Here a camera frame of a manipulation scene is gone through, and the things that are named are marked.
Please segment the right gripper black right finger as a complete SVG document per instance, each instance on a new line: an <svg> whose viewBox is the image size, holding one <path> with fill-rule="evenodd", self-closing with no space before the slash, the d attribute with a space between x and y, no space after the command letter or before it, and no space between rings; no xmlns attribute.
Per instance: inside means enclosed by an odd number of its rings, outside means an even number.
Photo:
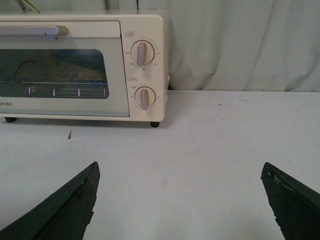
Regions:
<svg viewBox="0 0 320 240"><path fill-rule="evenodd" d="M275 221L286 240L320 238L320 194L269 162L261 177Z"/></svg>

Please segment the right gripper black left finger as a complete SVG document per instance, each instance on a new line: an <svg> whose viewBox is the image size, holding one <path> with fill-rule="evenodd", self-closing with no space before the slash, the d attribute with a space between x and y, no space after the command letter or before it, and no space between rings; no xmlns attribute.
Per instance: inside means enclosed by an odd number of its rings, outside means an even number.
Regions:
<svg viewBox="0 0 320 240"><path fill-rule="evenodd" d="M81 240L93 217L100 169L93 162L0 231L2 240Z"/></svg>

